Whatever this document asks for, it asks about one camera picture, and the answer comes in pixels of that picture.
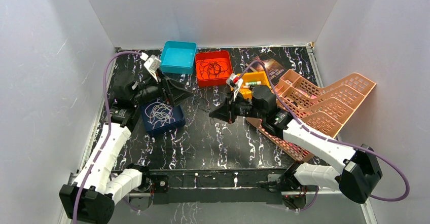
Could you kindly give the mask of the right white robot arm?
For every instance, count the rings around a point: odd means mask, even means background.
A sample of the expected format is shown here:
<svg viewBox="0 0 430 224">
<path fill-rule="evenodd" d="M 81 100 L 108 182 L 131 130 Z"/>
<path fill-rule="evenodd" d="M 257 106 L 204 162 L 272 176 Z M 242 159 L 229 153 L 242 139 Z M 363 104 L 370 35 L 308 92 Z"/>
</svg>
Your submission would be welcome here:
<svg viewBox="0 0 430 224">
<path fill-rule="evenodd" d="M 363 204 L 370 197 L 383 174 L 373 149 L 346 146 L 299 119 L 290 109 L 277 105 L 278 96 L 268 86 L 254 86 L 251 99 L 238 90 L 229 92 L 224 102 L 209 117 L 229 124 L 238 116 L 257 118 L 271 136 L 291 142 L 327 162 L 327 166 L 295 163 L 285 174 L 289 189 L 315 185 L 340 191 L 348 199 Z"/>
</svg>

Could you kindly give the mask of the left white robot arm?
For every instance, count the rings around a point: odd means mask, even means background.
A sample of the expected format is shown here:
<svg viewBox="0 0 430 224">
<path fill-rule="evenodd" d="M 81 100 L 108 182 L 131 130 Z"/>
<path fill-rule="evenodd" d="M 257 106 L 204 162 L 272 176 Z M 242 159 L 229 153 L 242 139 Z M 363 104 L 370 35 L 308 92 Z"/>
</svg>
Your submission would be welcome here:
<svg viewBox="0 0 430 224">
<path fill-rule="evenodd" d="M 108 92 L 109 107 L 99 141 L 78 176 L 59 192 L 64 211 L 74 223 L 108 223 L 116 204 L 127 194 L 151 189 L 150 171 L 143 165 L 129 164 L 118 176 L 111 176 L 140 119 L 139 106 L 153 101 L 178 106 L 192 95 L 183 83 L 161 70 L 144 72 L 141 79 L 127 71 L 118 73 L 111 79 Z"/>
</svg>

